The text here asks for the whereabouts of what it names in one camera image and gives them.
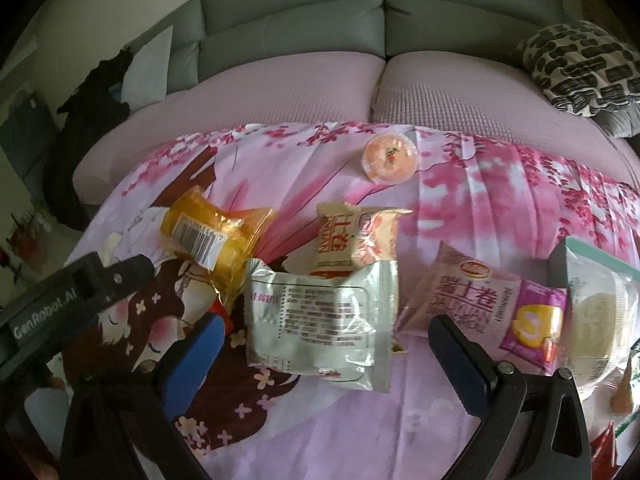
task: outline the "pink floral tablecloth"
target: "pink floral tablecloth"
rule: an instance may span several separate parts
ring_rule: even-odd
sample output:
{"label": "pink floral tablecloth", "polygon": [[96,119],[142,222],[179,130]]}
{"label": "pink floral tablecloth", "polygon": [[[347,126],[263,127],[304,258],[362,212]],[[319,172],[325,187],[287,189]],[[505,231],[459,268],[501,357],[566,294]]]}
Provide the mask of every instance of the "pink floral tablecloth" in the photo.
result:
{"label": "pink floral tablecloth", "polygon": [[[375,186],[360,167],[366,142],[402,132],[420,152],[403,184]],[[398,236],[401,302],[445,240],[466,254],[540,283],[566,235],[635,267],[640,196],[573,160],[516,144],[407,125],[248,125],[181,137],[136,168],[104,203],[72,254],[105,264],[143,253],[153,282],[100,315],[65,354],[72,380],[85,370],[159,359],[211,304],[202,270],[163,249],[167,208],[199,184],[227,210],[269,206],[279,215],[257,246],[274,268],[306,273],[318,232],[316,204],[344,200],[410,208]],[[392,363],[391,393],[248,368],[241,309],[236,330],[177,431],[212,478],[439,479],[477,423],[420,337]]]}

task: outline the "gray leather sofa back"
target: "gray leather sofa back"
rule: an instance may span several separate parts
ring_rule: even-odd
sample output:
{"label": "gray leather sofa back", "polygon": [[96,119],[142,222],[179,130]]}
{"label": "gray leather sofa back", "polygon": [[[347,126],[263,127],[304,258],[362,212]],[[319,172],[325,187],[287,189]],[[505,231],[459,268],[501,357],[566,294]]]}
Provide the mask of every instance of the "gray leather sofa back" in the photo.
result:
{"label": "gray leather sofa back", "polygon": [[129,46],[174,26],[168,92],[268,57],[447,50],[518,65],[517,44],[565,20],[562,0],[189,0]]}

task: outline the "red object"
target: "red object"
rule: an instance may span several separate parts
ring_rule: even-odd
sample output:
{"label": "red object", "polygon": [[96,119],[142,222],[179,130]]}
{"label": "red object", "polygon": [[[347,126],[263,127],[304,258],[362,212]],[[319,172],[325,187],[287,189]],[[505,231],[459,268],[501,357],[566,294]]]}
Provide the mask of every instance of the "red object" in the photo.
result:
{"label": "red object", "polygon": [[616,434],[613,422],[591,443],[591,478],[592,480],[611,480],[618,472],[616,465]]}
{"label": "red object", "polygon": [[216,299],[216,301],[211,303],[209,312],[218,314],[222,318],[222,321],[225,323],[225,335],[229,335],[234,331],[233,321],[231,321],[229,314],[226,313],[225,307],[220,302],[220,299]]}

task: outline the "swiss roll package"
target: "swiss roll package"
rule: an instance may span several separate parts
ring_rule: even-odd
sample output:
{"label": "swiss roll package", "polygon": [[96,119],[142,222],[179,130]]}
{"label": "swiss roll package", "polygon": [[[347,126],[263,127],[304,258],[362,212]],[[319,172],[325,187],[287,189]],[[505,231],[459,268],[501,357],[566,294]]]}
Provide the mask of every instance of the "swiss roll package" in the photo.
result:
{"label": "swiss roll package", "polygon": [[567,237],[549,257],[549,277],[553,284],[569,289],[561,365],[571,369],[584,400],[610,373],[622,373],[627,366],[638,338],[640,272],[601,249]]}
{"label": "swiss roll package", "polygon": [[394,260],[325,279],[253,258],[244,284],[249,366],[387,392],[397,288]]}
{"label": "swiss roll package", "polygon": [[426,336],[431,319],[448,314],[493,359],[550,374],[565,304],[564,289],[495,269],[441,242],[402,313],[399,331]]}

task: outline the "barcode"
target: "barcode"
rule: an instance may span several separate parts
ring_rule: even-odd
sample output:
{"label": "barcode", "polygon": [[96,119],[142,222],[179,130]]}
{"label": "barcode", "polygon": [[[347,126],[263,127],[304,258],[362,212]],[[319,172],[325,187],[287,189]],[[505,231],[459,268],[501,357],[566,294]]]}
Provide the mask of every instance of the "barcode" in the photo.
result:
{"label": "barcode", "polygon": [[181,215],[174,229],[174,242],[187,251],[199,265],[213,270],[225,236],[200,222]]}

